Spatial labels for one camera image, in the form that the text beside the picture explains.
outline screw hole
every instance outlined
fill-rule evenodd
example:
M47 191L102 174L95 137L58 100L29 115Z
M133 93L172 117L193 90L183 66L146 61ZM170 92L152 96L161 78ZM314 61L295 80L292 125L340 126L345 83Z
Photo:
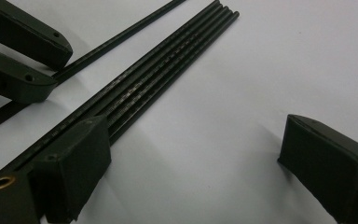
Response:
M25 80L27 80L27 81L34 81L34 77L31 76L31 75L26 75L26 76L25 76Z
M4 189L14 183L16 178L14 176L4 176L0 178L0 189Z

